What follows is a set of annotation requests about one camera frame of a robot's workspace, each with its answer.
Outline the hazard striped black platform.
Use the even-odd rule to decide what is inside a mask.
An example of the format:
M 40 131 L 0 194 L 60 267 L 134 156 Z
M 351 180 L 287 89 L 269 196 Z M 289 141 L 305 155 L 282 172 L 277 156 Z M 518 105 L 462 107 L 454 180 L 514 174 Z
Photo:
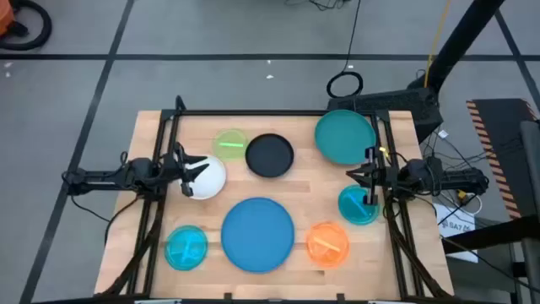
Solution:
M 521 123 L 537 117 L 523 99 L 483 99 L 466 102 L 473 127 L 494 175 L 494 183 L 511 219 L 536 215 Z

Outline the large teal plastic plate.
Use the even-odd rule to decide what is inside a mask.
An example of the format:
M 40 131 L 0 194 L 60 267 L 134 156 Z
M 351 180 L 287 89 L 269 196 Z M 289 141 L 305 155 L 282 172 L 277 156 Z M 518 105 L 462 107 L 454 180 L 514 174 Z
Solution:
M 316 124 L 315 143 L 321 154 L 339 165 L 358 165 L 366 160 L 365 151 L 376 144 L 375 130 L 359 113 L 329 111 Z

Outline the large blue plastic plate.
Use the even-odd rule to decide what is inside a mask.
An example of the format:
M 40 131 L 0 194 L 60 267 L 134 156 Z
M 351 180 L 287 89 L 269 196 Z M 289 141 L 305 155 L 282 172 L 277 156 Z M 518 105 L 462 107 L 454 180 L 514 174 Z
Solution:
M 221 245 L 239 269 L 265 274 L 279 268 L 294 245 L 294 222 L 284 206 L 270 198 L 248 198 L 225 216 Z

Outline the black plastic plate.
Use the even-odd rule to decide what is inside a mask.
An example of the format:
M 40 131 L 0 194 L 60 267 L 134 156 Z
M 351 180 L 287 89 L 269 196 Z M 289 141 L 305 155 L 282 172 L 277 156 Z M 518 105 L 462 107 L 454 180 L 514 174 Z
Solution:
M 264 133 L 247 145 L 245 159 L 248 168 L 258 176 L 279 177 L 293 165 L 294 149 L 285 137 Z

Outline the small green translucent plate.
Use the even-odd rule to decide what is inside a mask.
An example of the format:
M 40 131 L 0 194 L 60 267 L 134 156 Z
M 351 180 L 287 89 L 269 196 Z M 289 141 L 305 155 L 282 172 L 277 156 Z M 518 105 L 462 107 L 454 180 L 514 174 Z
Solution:
M 225 129 L 214 137 L 212 149 L 222 161 L 237 160 L 245 156 L 247 145 L 248 138 L 240 129 Z

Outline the white plastic plate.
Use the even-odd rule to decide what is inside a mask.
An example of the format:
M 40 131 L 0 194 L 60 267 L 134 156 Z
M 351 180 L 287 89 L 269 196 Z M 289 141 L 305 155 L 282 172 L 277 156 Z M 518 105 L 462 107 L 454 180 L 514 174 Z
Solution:
M 226 182 L 226 168 L 222 161 L 213 155 L 204 155 L 207 159 L 194 165 L 185 165 L 194 168 L 202 164 L 209 164 L 209 167 L 202 172 L 194 182 L 189 182 L 193 195 L 191 199 L 204 200 L 216 196 L 224 187 Z

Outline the black aluminium table frame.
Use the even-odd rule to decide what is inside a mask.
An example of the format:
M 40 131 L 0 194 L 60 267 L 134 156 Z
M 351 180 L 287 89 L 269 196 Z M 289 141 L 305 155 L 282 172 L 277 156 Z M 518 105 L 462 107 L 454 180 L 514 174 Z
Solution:
M 136 268 L 127 292 L 153 298 L 233 300 L 397 300 L 405 294 L 426 294 L 417 275 L 392 244 L 384 218 L 370 225 L 352 225 L 339 213 L 338 195 L 348 185 L 346 168 L 325 160 L 316 149 L 317 110 L 189 110 L 181 118 L 177 139 L 193 155 L 211 152 L 215 136 L 239 129 L 248 138 L 262 133 L 284 136 L 294 148 L 294 163 L 279 178 L 262 178 L 250 172 L 243 160 L 226 163 L 227 181 L 214 198 L 193 200 L 170 184 L 165 201 L 138 203 L 130 193 L 116 201 L 119 217 L 112 225 L 95 289 L 109 288 L 132 258 L 138 233 L 147 230 L 156 215 L 162 218 L 159 238 Z M 286 261 L 266 274 L 235 267 L 221 246 L 224 217 L 240 201 L 268 197 L 282 204 L 292 217 L 295 243 Z M 346 232 L 350 251 L 338 267 L 323 268 L 306 251 L 309 229 L 322 222 L 339 224 Z M 178 226 L 195 225 L 207 235 L 209 249 L 203 262 L 191 271 L 177 271 L 165 261 L 167 236 Z

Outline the small cyan translucent plate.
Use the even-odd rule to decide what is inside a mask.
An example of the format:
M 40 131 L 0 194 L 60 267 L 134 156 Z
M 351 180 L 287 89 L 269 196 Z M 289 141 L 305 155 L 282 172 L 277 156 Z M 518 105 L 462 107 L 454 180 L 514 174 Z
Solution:
M 202 229 L 194 225 L 176 228 L 165 243 L 165 259 L 178 271 L 195 269 L 206 258 L 207 252 L 207 236 Z
M 359 185 L 345 187 L 338 196 L 341 216 L 355 225 L 368 225 L 379 216 L 378 204 L 367 204 L 368 191 Z

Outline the grey metal post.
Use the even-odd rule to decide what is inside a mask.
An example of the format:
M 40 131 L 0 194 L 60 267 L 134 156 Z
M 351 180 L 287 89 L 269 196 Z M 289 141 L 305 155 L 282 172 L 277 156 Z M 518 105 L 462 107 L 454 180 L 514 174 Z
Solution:
M 531 238 L 523 240 L 526 273 L 532 288 L 532 304 L 540 304 L 540 122 L 521 122 L 520 132 L 535 207 L 528 230 Z

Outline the black perforated box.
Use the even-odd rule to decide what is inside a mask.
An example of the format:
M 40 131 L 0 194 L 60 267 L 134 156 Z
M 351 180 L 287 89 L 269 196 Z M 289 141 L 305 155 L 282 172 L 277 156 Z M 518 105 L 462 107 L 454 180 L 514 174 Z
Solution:
M 332 98 L 327 103 L 327 109 L 410 111 L 419 141 L 423 141 L 443 123 L 438 95 L 425 88 Z

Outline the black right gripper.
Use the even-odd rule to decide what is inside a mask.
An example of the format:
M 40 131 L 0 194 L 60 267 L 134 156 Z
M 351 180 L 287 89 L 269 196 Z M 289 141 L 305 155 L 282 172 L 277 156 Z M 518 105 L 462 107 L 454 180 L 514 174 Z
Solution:
M 364 197 L 365 205 L 377 205 L 375 187 L 393 187 L 396 184 L 396 167 L 390 161 L 388 149 L 384 147 L 370 147 L 365 151 L 365 155 L 368 163 L 346 171 L 346 175 L 350 176 L 361 187 L 367 188 L 368 192 Z M 364 176 L 368 178 L 367 186 Z

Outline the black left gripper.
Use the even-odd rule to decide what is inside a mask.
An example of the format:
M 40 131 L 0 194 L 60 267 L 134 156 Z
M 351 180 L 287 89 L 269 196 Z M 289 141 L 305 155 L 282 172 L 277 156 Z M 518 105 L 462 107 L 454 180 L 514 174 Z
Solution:
M 207 156 L 184 155 L 183 148 L 179 142 L 174 142 L 170 149 L 163 155 L 162 180 L 164 182 L 181 181 L 181 192 L 191 197 L 193 195 L 189 182 L 194 182 L 197 177 L 204 172 L 209 164 L 202 164 L 194 168 L 185 165 L 194 165 L 207 159 Z

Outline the white printed paper sheet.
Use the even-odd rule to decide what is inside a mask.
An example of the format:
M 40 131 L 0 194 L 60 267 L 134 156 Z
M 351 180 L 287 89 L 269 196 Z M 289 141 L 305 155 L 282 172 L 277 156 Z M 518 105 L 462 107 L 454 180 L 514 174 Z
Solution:
M 450 237 L 476 229 L 475 219 L 465 211 L 456 210 L 444 204 L 435 204 L 435 209 L 439 231 L 444 237 Z M 467 251 L 447 253 L 446 256 L 469 263 L 478 263 L 478 257 L 475 256 L 477 252 L 477 250 L 474 250 L 473 253 Z

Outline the orange vacuum cleaner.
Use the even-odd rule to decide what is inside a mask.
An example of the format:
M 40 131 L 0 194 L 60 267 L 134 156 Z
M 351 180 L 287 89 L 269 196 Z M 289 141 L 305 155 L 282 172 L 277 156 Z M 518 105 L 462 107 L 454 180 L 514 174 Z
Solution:
M 11 31 L 14 22 L 14 10 L 10 0 L 0 0 L 0 37 Z

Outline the small orange translucent plate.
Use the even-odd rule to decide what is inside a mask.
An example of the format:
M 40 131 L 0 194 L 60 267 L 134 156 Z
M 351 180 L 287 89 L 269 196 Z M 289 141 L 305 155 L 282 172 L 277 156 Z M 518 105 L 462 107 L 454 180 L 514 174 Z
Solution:
M 306 234 L 305 245 L 310 260 L 323 268 L 340 266 L 350 251 L 346 231 L 331 221 L 313 225 Z

